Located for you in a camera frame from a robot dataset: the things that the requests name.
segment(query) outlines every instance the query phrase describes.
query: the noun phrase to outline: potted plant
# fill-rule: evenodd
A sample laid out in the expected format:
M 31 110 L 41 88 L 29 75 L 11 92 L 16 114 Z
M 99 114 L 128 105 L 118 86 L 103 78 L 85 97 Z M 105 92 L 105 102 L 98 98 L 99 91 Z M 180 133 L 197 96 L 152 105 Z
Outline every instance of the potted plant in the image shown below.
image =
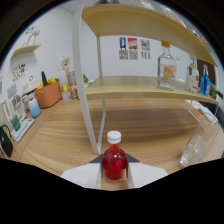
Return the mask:
M 70 54 L 62 57 L 62 65 L 63 65 L 63 68 L 64 68 L 66 74 L 68 74 L 68 72 L 69 72 L 70 60 L 71 60 Z

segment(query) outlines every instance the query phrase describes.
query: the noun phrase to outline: wall shelf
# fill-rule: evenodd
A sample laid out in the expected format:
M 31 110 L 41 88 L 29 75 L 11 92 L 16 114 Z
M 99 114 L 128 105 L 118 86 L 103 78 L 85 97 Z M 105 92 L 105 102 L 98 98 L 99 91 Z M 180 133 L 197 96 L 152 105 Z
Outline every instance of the wall shelf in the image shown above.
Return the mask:
M 196 100 L 212 104 L 218 102 L 210 96 L 185 90 L 185 83 L 176 81 L 175 90 L 156 86 L 157 78 L 148 76 L 104 76 L 96 79 L 85 90 L 87 100 L 120 98 L 166 98 Z
M 11 58 L 14 58 L 18 55 L 25 54 L 25 53 L 28 53 L 28 52 L 33 52 L 40 46 L 41 46 L 41 44 L 35 44 L 35 45 L 29 45 L 29 46 L 17 48 L 13 52 L 13 55 L 11 56 Z
M 211 54 L 190 31 L 156 11 L 131 5 L 98 5 L 83 9 L 82 18 L 97 37 L 130 35 L 166 40 L 215 66 Z

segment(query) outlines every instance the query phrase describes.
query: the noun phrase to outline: blue bottle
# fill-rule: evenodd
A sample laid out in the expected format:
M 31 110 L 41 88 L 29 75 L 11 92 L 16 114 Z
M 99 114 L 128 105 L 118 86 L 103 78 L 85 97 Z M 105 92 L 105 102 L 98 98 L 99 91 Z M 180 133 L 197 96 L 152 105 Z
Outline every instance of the blue bottle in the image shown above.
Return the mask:
M 204 71 L 203 71 L 203 76 L 201 78 L 200 93 L 204 94 L 205 96 L 209 96 L 210 80 L 208 78 L 208 67 L 207 65 L 203 65 L 203 67 L 204 67 Z
M 200 93 L 204 94 L 204 90 L 205 90 L 205 74 L 203 72 L 203 76 L 201 77 Z

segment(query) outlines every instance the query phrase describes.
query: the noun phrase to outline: red bottle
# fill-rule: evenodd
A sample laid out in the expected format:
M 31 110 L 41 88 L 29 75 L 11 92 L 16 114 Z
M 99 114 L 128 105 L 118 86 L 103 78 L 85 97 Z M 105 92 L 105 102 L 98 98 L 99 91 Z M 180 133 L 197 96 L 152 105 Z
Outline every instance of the red bottle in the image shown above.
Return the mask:
M 127 164 L 125 152 L 119 148 L 121 133 L 110 131 L 107 134 L 109 149 L 103 154 L 103 169 L 106 179 L 110 181 L 119 181 L 124 177 Z

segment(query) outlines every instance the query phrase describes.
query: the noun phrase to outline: orange basket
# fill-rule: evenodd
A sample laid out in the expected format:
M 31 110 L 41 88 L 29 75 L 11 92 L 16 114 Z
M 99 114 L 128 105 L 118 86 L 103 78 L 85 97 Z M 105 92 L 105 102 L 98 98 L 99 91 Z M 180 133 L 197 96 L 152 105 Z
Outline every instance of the orange basket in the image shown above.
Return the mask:
M 59 81 L 34 90 L 40 108 L 52 107 L 61 99 Z

